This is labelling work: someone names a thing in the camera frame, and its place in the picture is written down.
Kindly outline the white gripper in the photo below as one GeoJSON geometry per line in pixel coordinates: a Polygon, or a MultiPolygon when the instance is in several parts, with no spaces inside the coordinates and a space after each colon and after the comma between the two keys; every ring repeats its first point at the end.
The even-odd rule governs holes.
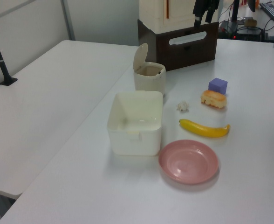
{"type": "Polygon", "coordinates": [[[207,11],[205,22],[212,22],[214,12],[219,7],[219,0],[195,0],[193,14],[195,15],[194,26],[200,27],[202,15],[207,11]]]}

